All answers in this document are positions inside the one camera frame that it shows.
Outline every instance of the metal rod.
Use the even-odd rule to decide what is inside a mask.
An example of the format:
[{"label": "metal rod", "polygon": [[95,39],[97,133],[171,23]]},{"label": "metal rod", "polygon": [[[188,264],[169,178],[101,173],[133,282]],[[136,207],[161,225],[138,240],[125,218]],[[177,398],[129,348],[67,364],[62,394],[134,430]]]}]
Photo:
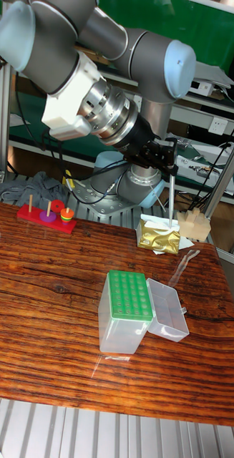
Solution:
[{"label": "metal rod", "polygon": [[228,183],[230,182],[232,176],[234,175],[234,149],[228,158],[228,161],[221,173],[216,186],[213,189],[213,192],[205,206],[204,214],[207,218],[210,218],[216,209],[218,203],[220,202],[223,193],[225,192]]},{"label": "metal rod", "polygon": [[9,150],[9,119],[11,99],[11,66],[4,65],[0,71],[0,182],[6,174]]},{"label": "metal rod", "polygon": [[172,226],[172,219],[174,213],[174,196],[175,196],[175,177],[170,176],[170,195],[169,195],[169,219],[170,219],[170,228]]}]

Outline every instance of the metal floor grating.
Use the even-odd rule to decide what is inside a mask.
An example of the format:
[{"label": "metal floor grating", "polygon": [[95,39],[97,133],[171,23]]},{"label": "metal floor grating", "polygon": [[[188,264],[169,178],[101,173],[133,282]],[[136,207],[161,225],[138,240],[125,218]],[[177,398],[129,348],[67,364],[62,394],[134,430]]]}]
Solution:
[{"label": "metal floor grating", "polygon": [[[72,196],[69,206],[76,218],[131,229],[141,213],[162,216],[155,206],[98,218]],[[0,451],[4,458],[234,458],[234,428],[0,399]]]}]

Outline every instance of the wooden peg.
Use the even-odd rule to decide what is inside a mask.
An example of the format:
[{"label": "wooden peg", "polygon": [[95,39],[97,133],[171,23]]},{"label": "wooden peg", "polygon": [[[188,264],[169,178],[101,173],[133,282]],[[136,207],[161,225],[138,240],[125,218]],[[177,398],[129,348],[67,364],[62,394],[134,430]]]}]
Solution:
[{"label": "wooden peg", "polygon": [[51,200],[49,200],[49,203],[48,203],[48,208],[47,208],[47,217],[49,217],[49,214],[50,214],[50,207],[52,206],[52,202]]},{"label": "wooden peg", "polygon": [[31,206],[32,206],[32,194],[29,196],[29,209],[28,212],[31,213]]}]

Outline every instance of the robotic arm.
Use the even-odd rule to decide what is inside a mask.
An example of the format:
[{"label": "robotic arm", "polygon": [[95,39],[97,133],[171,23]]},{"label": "robotic arm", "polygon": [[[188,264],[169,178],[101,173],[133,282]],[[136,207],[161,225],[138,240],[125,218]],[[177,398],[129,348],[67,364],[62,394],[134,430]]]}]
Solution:
[{"label": "robotic arm", "polygon": [[74,48],[76,40],[137,81],[147,106],[169,107],[187,93],[195,73],[192,48],[145,30],[125,29],[94,0],[16,1],[0,21],[0,55],[48,94],[42,122],[50,135],[68,140],[91,133],[135,164],[136,174],[142,167],[153,177],[155,170],[175,176],[175,143],[153,132],[136,104]]}]

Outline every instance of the wooden table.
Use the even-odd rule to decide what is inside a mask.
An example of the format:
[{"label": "wooden table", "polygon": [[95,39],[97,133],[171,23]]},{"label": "wooden table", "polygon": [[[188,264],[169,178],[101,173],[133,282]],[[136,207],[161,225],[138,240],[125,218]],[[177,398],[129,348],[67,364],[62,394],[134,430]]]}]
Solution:
[{"label": "wooden table", "polygon": [[72,235],[0,203],[0,397],[234,426],[234,303],[212,245],[176,285],[190,335],[147,333],[135,355],[99,351],[110,269],[168,284],[186,254],[137,248],[135,232],[78,220]]}]

